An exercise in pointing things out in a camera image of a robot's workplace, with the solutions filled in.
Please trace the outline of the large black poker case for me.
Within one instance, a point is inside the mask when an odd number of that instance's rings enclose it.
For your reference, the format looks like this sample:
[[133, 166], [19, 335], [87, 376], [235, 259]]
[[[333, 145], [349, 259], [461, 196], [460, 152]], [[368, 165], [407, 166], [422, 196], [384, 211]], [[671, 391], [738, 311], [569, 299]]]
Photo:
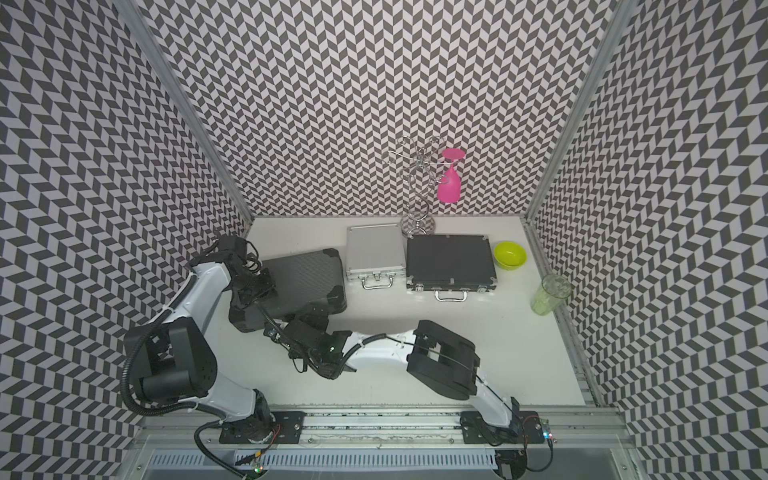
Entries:
[[271, 318], [287, 320], [308, 307], [325, 315], [347, 308], [345, 278], [338, 250], [328, 248], [262, 262], [275, 281], [276, 296], [257, 301], [246, 309], [229, 308], [229, 322], [240, 332], [264, 328]]

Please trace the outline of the small silver poker case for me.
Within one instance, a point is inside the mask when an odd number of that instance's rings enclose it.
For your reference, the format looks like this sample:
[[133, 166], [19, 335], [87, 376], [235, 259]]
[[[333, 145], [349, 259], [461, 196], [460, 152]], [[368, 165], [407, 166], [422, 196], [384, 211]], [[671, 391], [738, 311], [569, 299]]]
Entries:
[[363, 290], [385, 290], [406, 271], [404, 238], [396, 223], [347, 228], [345, 274]]

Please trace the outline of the black carbon poker case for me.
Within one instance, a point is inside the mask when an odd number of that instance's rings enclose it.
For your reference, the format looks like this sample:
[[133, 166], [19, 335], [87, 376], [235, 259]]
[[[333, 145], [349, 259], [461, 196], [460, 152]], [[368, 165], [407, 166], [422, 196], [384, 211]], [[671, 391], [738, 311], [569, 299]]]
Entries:
[[406, 289], [433, 293], [438, 302], [464, 302], [470, 293], [497, 289], [490, 241], [485, 235], [417, 235], [406, 242]]

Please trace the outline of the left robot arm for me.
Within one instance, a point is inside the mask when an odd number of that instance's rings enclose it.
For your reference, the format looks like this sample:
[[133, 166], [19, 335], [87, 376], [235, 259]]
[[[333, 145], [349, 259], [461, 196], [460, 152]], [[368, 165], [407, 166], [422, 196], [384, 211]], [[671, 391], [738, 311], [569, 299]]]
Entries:
[[264, 395], [220, 373], [205, 332], [223, 294], [228, 317], [242, 324], [248, 310], [271, 296], [274, 282], [257, 250], [244, 238], [219, 237], [189, 263], [181, 290], [146, 324], [124, 337], [119, 392], [138, 415], [197, 410], [216, 416], [224, 438], [268, 443], [279, 426]]

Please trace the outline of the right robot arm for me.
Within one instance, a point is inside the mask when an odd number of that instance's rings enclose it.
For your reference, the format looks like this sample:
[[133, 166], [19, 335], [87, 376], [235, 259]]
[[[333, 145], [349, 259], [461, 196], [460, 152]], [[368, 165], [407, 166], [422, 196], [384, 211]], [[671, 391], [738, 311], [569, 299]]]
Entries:
[[519, 403], [504, 399], [484, 380], [481, 360], [470, 340], [431, 320], [401, 333], [363, 334], [325, 330], [328, 321], [268, 319], [264, 335], [313, 371], [336, 380], [362, 368], [392, 366], [407, 372], [432, 392], [466, 401], [481, 419], [480, 435], [492, 446], [521, 441], [524, 436]]

